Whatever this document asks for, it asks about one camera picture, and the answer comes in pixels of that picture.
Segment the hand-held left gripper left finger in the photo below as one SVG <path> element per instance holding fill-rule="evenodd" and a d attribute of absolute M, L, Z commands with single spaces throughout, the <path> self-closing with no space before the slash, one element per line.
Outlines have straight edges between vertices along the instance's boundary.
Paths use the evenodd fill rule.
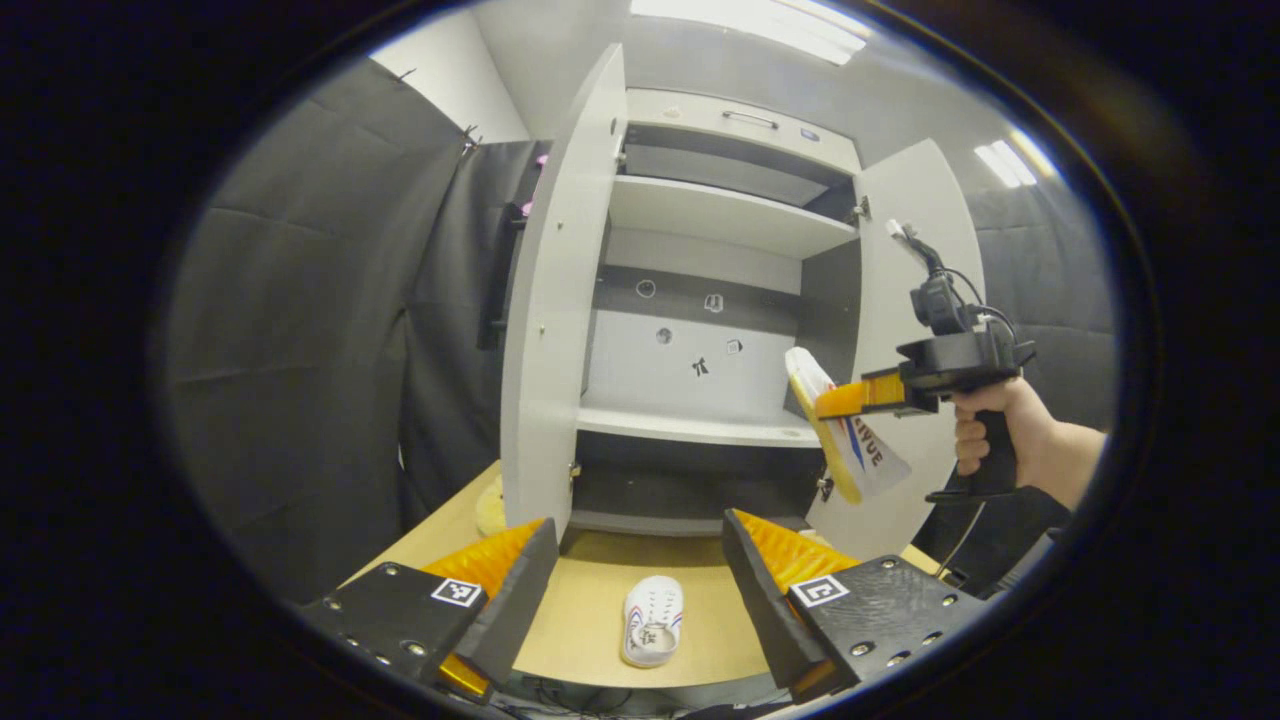
<path fill-rule="evenodd" d="M 407 682 L 486 703 L 509 678 L 558 557 L 556 521 L 543 518 L 426 566 L 381 562 L 300 614 Z"/>

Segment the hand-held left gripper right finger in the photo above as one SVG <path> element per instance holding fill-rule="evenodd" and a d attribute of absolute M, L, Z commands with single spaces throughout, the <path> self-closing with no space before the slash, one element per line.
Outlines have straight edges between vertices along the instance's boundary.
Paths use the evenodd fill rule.
<path fill-rule="evenodd" d="M 897 555 L 858 561 L 740 509 L 722 548 L 776 685 L 806 703 L 932 656 L 987 610 Z"/>

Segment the white shoe cabinet door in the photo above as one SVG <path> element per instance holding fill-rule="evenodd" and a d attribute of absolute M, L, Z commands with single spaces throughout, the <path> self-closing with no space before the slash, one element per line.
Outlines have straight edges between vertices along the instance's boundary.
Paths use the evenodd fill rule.
<path fill-rule="evenodd" d="M 500 388 L 511 525 L 550 519 L 558 536 L 568 525 L 596 269 L 627 123 L 625 51 L 612 44 L 564 114 L 515 259 Z"/>
<path fill-rule="evenodd" d="M 867 168 L 855 176 L 854 188 L 868 199 L 870 215 L 859 223 L 861 279 L 856 341 L 847 352 L 851 366 L 841 370 L 833 359 L 818 361 L 840 384 L 897 365 L 900 345 L 932 336 L 909 299 L 928 277 L 925 261 L 891 236 L 891 220 L 913 229 L 946 266 L 988 293 L 963 188 L 936 141 L 925 138 Z M 837 551 L 867 561 L 901 553 L 931 515 L 925 496 L 942 489 L 954 470 L 955 419 L 952 404 L 942 402 L 936 414 L 874 414 L 863 421 L 909 465 L 909 475 L 858 505 L 838 491 L 826 502 L 817 498 L 806 520 Z"/>

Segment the white shoe cabinet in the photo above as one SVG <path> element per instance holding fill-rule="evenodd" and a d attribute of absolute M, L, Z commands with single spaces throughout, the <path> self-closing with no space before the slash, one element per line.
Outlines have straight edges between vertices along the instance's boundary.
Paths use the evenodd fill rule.
<path fill-rule="evenodd" d="M 591 301 L 570 524 L 699 537 L 739 507 L 803 529 L 823 459 L 799 346 L 849 369 L 861 279 L 849 138 L 630 88 Z M 721 117 L 768 117 L 771 131 Z"/>

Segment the pale yellow round object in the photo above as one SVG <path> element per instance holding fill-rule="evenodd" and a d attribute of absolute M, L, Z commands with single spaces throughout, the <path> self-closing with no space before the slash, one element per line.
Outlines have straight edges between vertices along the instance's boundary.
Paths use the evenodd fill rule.
<path fill-rule="evenodd" d="M 490 537 L 508 529 L 506 497 L 502 477 L 489 482 L 476 498 L 475 521 L 480 537 Z"/>

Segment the ceiling light panel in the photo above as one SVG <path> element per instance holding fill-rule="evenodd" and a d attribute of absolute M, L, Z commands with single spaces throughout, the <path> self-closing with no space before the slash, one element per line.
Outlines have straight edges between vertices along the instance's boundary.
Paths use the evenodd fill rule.
<path fill-rule="evenodd" d="M 1050 156 L 1025 132 L 1014 129 L 1007 138 L 974 147 L 975 156 L 1007 188 L 1030 188 L 1060 179 Z"/>

